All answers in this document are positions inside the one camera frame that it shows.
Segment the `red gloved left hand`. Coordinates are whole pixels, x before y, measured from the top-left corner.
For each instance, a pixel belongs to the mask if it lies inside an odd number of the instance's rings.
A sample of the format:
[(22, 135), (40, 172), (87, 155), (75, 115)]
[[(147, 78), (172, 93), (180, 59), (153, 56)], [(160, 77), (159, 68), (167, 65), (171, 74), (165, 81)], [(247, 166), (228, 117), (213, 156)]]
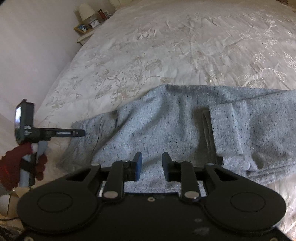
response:
[(21, 159), (23, 156), (35, 154), (38, 144), (21, 144), (1, 157), (1, 195), (10, 193), (20, 181)]

